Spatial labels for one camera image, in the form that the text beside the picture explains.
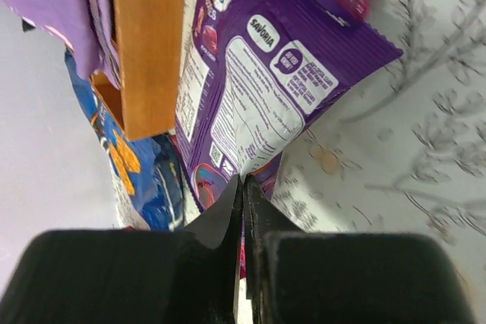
printed image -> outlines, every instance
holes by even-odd
[[[212,26],[204,26],[203,44],[213,55],[218,54],[218,33]]]
[[[201,32],[203,28],[203,21],[204,21],[204,7],[200,7],[199,11],[197,13],[197,23],[196,23],[196,28],[194,29],[194,35],[199,36],[199,33]]]
[[[212,206],[225,189],[227,181],[212,166],[202,163],[193,172],[192,185],[204,210]]]
[[[276,174],[274,172],[278,170],[281,158],[282,156],[278,155],[269,161],[265,166],[251,173],[257,178],[257,181],[260,183],[265,196],[269,200],[272,199],[273,190],[276,184]]]

gray plant pattern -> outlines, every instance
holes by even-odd
[[[329,176],[338,175],[344,181],[346,172],[361,171],[362,167],[351,159],[348,159],[341,149],[336,148],[336,144],[340,139],[341,136],[335,134],[325,144],[321,145],[309,128],[305,131],[304,142],[309,147],[309,156],[320,166],[323,172]]]
[[[455,243],[448,229],[451,225],[473,228],[486,237],[486,200],[456,202],[405,186],[411,181],[419,184],[447,183],[452,180],[447,173],[451,167],[471,178],[486,175],[486,121],[475,121],[475,117],[486,110],[486,99],[477,92],[459,98],[458,93],[450,89],[433,95],[432,102],[437,111],[426,115],[422,123],[412,125],[412,133],[421,149],[408,170],[397,176],[389,186],[365,186],[370,190],[405,195],[428,217],[429,227],[449,244]]]
[[[388,141],[393,136],[393,129],[390,127],[383,128],[378,131],[377,138],[382,142]]]
[[[486,71],[486,62],[477,56],[477,51],[486,46],[486,26],[480,19],[486,0],[456,0],[451,31],[434,49],[424,40],[427,29],[435,22],[434,9],[425,0],[395,0],[392,6],[405,24],[405,31],[399,37],[404,54],[387,68],[390,93],[363,112],[342,119],[342,123],[361,121],[376,114],[441,66],[447,66],[456,80],[466,86],[474,75],[484,75]]]
[[[353,230],[356,232],[376,232],[382,231],[385,225],[385,219],[381,214],[375,214],[372,217],[368,217],[361,209],[357,206],[353,206],[353,211],[355,215],[360,216],[365,220],[365,224],[362,223],[357,224],[356,221],[353,219],[351,221]]]
[[[277,176],[277,188],[272,196],[273,205],[279,209],[287,218],[305,231],[316,229],[317,217],[313,214],[304,200],[296,199],[291,190],[299,186],[299,179],[294,176],[294,168],[287,164],[289,155],[283,153]]]
[[[273,194],[273,205],[305,231],[315,230],[317,224],[316,215],[309,210],[304,200],[294,198],[289,189],[292,186],[291,184],[288,185],[285,179],[283,183],[286,188]]]

crinkled plastic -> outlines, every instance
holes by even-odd
[[[402,54],[341,14],[335,0],[197,0],[176,136],[202,209],[238,173],[255,174],[270,197],[282,149]]]
[[[170,136],[128,142],[89,81],[76,74],[69,51],[65,63],[80,107],[109,154],[115,172],[117,209],[124,225],[164,231],[181,228],[185,210],[183,176]]]

nutrition facts label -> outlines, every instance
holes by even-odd
[[[211,127],[211,137],[214,143],[234,166],[238,165],[235,139],[235,119],[233,116],[233,96],[231,83],[225,83],[225,91],[222,95],[219,109]]]
[[[210,68],[201,58],[194,43],[189,49],[184,72],[179,81],[177,105],[175,108],[179,123],[189,143],[194,134],[197,110],[203,93],[204,82]]]
[[[234,129],[241,174],[269,162],[304,127],[301,113],[239,36],[226,48],[226,84],[232,88]]]

white surface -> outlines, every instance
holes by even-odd
[[[22,33],[0,2],[0,293],[30,239],[116,224],[106,154],[84,117],[64,45]]]
[[[378,0],[402,63],[286,149],[273,202],[313,231],[410,231],[449,254],[486,323],[486,0]]]

